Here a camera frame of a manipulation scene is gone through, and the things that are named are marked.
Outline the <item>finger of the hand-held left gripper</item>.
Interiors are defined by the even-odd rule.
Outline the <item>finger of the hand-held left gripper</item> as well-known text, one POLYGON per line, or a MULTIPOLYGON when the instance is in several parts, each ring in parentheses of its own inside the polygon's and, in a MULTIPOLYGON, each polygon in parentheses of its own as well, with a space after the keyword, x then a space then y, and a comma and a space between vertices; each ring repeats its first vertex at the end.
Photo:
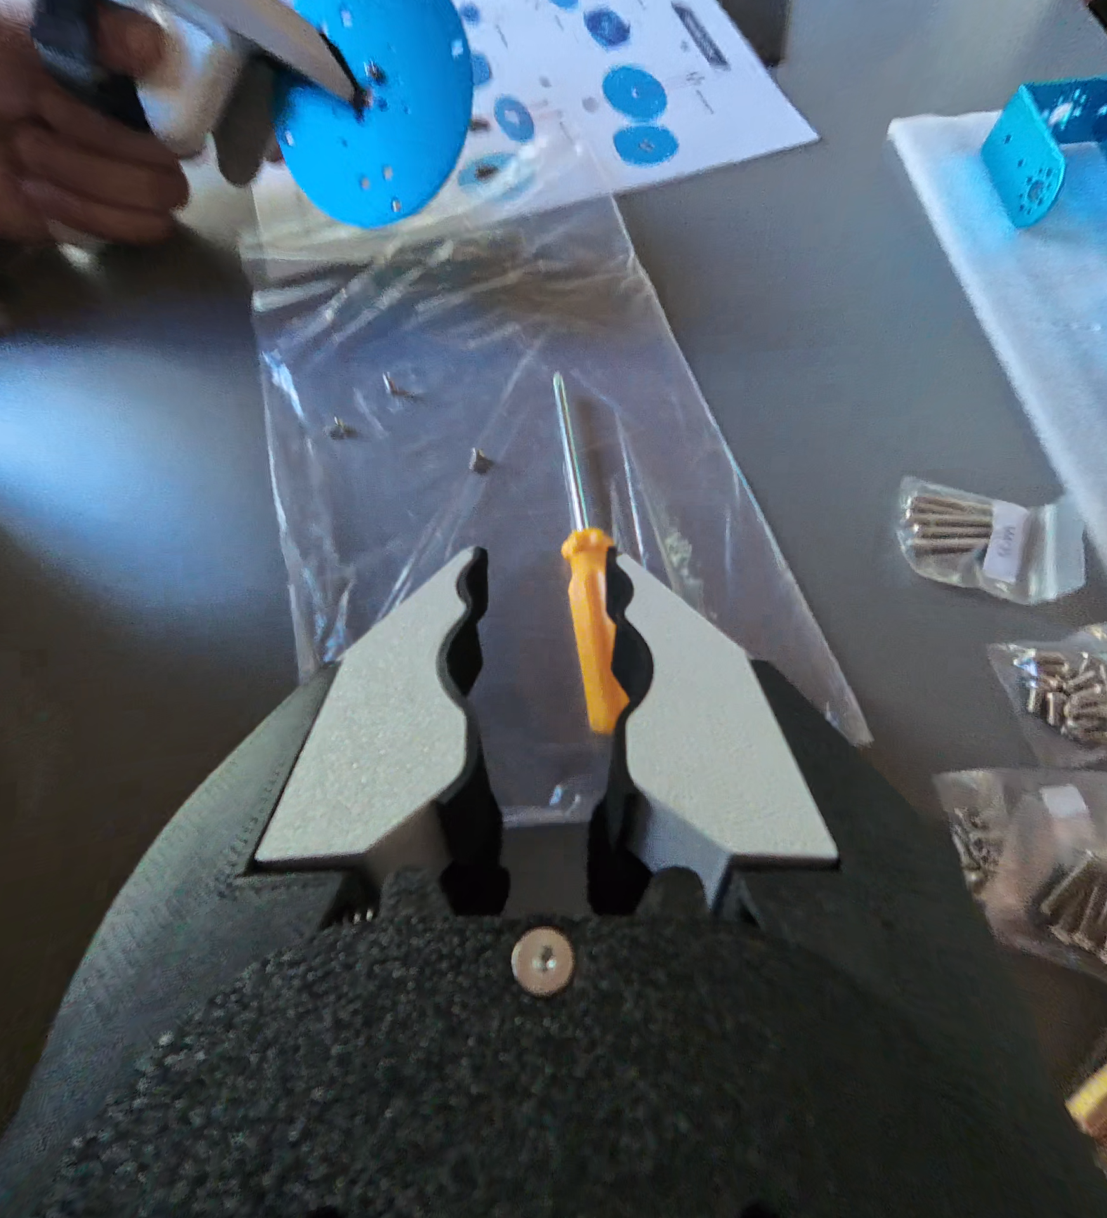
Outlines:
POLYGON ((251 60, 271 61, 336 99, 368 102, 326 34, 280 1, 163 1, 168 48, 160 99, 224 105, 251 60))

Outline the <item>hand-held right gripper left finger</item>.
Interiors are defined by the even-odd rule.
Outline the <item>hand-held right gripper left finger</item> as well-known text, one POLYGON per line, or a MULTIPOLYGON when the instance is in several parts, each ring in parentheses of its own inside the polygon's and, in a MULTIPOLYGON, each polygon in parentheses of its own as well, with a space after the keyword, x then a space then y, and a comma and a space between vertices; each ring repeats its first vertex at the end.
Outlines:
POLYGON ((482 756, 468 694, 482 668, 487 553, 466 548, 354 641, 256 843, 266 872, 434 874, 468 860, 453 823, 482 756))

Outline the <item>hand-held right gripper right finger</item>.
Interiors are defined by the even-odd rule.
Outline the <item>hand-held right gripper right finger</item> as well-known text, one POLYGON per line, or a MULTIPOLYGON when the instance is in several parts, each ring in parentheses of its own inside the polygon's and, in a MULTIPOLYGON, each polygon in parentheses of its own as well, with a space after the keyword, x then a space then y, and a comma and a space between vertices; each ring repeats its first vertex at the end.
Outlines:
POLYGON ((650 874, 692 872, 715 907, 729 876, 828 869, 834 835, 748 653, 628 556, 610 559, 613 840, 650 874))

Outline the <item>blue round metal disc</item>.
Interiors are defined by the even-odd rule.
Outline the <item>blue round metal disc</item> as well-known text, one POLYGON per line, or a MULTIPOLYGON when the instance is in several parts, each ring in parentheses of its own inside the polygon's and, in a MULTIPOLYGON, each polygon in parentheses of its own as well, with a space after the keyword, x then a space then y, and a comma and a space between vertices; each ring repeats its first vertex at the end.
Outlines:
POLYGON ((294 184, 327 217, 380 228, 423 209, 453 173, 473 106, 471 54, 447 1, 300 1, 368 102, 336 99, 293 74, 279 76, 274 134, 294 184), (387 73, 371 88, 364 62, 387 73))

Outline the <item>orange handle screwdriver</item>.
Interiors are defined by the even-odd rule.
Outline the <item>orange handle screwdriver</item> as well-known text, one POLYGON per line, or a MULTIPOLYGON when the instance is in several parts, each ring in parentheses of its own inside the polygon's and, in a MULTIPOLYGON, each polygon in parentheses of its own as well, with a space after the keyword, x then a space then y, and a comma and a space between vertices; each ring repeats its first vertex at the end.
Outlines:
POLYGON ((576 435, 573 411, 559 371, 552 375, 558 412, 562 464, 571 513, 571 531, 561 545, 567 565, 567 601, 573 630, 587 722, 599 736, 613 733, 627 705, 612 671, 615 625, 607 612, 607 559, 612 538, 593 525, 586 464, 576 435))

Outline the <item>grey desk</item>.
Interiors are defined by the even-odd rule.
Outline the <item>grey desk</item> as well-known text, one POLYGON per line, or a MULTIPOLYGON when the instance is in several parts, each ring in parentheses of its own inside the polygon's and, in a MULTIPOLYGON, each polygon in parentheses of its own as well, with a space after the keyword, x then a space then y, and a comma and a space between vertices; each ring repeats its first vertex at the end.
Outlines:
MULTIPOLYGON (((779 76, 822 142, 626 198, 670 326, 865 714, 924 810, 945 769, 1030 751, 998 635, 1107 620, 915 578, 902 474, 1058 487, 883 134, 1107 71, 1075 3, 798 3, 779 76)), ((244 198, 94 269, 12 264, 0 344, 0 1056, 35 1061, 105 907, 165 817, 295 681, 267 488, 244 198)))

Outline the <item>person's left hand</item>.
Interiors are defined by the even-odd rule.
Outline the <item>person's left hand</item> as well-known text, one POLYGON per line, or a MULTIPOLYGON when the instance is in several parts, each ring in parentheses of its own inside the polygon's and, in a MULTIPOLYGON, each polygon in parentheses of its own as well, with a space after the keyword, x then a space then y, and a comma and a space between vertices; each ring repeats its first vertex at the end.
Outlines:
POLYGON ((167 238, 188 200, 179 159, 93 110, 47 71, 29 3, 0 3, 0 240, 70 231, 122 245, 167 238))

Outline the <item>clear plastic bag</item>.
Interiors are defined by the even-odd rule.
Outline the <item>clear plastic bag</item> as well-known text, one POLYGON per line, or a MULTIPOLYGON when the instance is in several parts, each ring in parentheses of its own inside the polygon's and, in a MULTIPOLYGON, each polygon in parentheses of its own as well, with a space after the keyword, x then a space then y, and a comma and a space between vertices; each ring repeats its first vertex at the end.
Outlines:
POLYGON ((608 744, 567 606, 563 376, 591 522, 850 742, 859 704, 612 201, 367 260, 253 265, 272 496, 302 680, 468 547, 488 562, 471 703, 512 823, 575 821, 608 744), (340 417, 358 437, 332 441, 340 417), (493 469, 468 469, 470 449, 493 469))

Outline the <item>pile of small screw bags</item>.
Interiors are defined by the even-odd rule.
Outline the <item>pile of small screw bags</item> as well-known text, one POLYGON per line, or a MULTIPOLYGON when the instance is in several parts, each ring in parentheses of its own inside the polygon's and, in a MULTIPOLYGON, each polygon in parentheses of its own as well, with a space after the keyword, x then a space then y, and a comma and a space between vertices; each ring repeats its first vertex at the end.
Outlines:
MULTIPOLYGON (((1020 606, 1084 585, 1066 495, 1022 506, 904 477, 896 511, 902 556, 936 584, 1020 606)), ((1003 941, 1107 978, 1107 624, 985 654, 1038 766, 936 777, 965 881, 1003 941)))

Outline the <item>assembly guide booklet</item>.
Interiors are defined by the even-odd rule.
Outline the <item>assembly guide booklet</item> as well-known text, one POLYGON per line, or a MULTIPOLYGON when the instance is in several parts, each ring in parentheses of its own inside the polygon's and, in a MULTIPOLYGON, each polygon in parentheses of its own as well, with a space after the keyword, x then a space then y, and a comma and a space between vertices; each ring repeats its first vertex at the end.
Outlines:
POLYGON ((251 189, 261 251, 365 255, 818 140, 719 3, 452 4, 473 106, 438 194, 409 218, 358 228, 312 205, 283 161, 251 189))

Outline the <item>white foam sheet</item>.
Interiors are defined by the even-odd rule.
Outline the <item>white foam sheet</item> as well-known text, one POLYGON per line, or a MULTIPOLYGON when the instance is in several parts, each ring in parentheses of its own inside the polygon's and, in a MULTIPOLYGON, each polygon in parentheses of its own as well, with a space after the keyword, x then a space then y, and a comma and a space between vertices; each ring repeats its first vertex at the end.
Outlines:
POLYGON ((886 138, 1107 570, 1107 162, 1068 148, 1058 200, 1017 230, 980 157, 993 120, 895 119, 886 138))

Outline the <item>large blue U bracket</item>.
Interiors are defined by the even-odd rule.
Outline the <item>large blue U bracket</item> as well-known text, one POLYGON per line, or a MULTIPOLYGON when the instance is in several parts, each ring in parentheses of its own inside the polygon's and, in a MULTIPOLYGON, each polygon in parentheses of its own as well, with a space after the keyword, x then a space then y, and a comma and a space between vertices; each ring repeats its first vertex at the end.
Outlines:
POLYGON ((1107 75, 1018 85, 980 149, 1013 227, 1031 227, 1050 210, 1064 182, 1064 149, 1076 144, 1094 144, 1107 162, 1107 75))

